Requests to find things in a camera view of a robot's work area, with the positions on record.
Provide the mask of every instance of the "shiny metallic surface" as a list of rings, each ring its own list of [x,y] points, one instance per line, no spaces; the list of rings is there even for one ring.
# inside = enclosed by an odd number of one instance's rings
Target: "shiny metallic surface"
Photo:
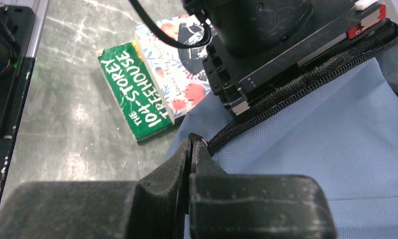
[[[184,13],[179,0],[140,2],[155,20]],[[138,24],[128,0],[50,1],[3,200],[26,181],[138,180],[163,161],[176,129],[138,145],[95,58]]]

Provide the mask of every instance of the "blue fabric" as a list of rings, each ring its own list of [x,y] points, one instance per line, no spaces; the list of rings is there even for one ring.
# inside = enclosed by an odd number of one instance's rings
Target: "blue fabric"
[[[189,133],[210,140],[229,121],[208,95],[186,116],[166,158]],[[230,174],[314,178],[339,238],[398,238],[398,98],[376,59],[245,132],[213,159]]]

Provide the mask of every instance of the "black cable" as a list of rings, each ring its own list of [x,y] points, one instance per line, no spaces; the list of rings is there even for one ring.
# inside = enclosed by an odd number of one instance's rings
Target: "black cable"
[[[0,19],[0,35],[4,38],[6,43],[11,48],[10,50],[13,56],[16,56],[19,51],[18,44],[14,36],[10,32],[10,30],[7,28],[7,26],[5,26],[5,24],[1,21],[1,19]]]
[[[208,23],[205,21],[202,22],[203,27],[205,28],[203,38],[192,45],[186,45],[183,43],[180,43],[171,37],[169,37],[165,32],[163,32],[156,24],[155,22],[147,15],[147,13],[144,11],[143,7],[140,5],[140,3],[137,0],[130,0],[131,5],[133,8],[136,10],[137,14],[139,17],[142,19],[142,21],[146,24],[146,26],[150,29],[150,31],[156,35],[157,38],[159,38],[162,42],[164,42],[167,45],[170,45],[172,47],[180,48],[180,49],[188,49],[188,48],[195,48],[195,47],[202,47],[207,45],[212,38],[212,31]]]

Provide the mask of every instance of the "black zipper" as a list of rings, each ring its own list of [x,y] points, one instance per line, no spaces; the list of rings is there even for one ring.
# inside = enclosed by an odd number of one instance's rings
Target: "black zipper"
[[[391,31],[393,29],[393,34],[388,34],[388,36],[383,37],[382,43],[377,42],[376,37],[377,35],[385,34],[385,32]],[[280,98],[277,104],[270,104],[271,100],[268,98],[270,95],[264,97],[258,103],[255,104],[259,106],[260,110],[257,110],[257,113],[246,113],[246,118],[242,118],[241,120],[234,119],[230,122],[227,126],[225,126],[221,131],[219,131],[209,142],[208,142],[208,151],[213,156],[216,151],[221,149],[224,145],[226,145],[229,141],[233,140],[240,134],[246,132],[247,130],[251,129],[252,127],[258,125],[259,123],[267,120],[268,118],[274,116],[281,110],[285,109],[286,107],[290,106],[291,104],[297,102],[304,96],[310,94],[314,90],[318,89],[319,87],[333,81],[334,79],[340,77],[341,75],[345,74],[346,72],[350,71],[351,69],[355,68],[356,66],[368,61],[369,59],[374,58],[378,54],[384,52],[385,50],[390,49],[391,47],[395,46],[398,43],[398,24],[394,22],[387,22],[385,26],[381,27],[373,36],[367,37],[362,39],[360,42],[356,43],[356,45],[350,47],[350,49],[346,49],[343,52],[338,53],[336,56],[343,54],[344,52],[348,51],[347,54],[356,55],[353,60],[338,65],[329,65],[325,64],[324,69],[314,68],[313,73],[309,71],[307,73],[308,77],[311,77],[313,74],[321,73],[320,71],[331,69],[335,67],[334,70],[327,72],[325,75],[319,76],[318,80],[312,80],[307,87],[303,87],[298,93],[289,96],[288,98]]]

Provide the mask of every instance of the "book cover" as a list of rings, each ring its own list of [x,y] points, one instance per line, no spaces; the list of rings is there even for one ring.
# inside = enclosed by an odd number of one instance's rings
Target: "book cover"
[[[203,27],[194,16],[182,15],[156,23],[167,35],[185,44],[203,37]],[[160,41],[145,25],[135,29],[136,42],[172,122],[197,105],[211,88],[202,66],[205,47],[178,49]]]
[[[135,42],[100,50],[96,56],[137,142],[172,126]]]

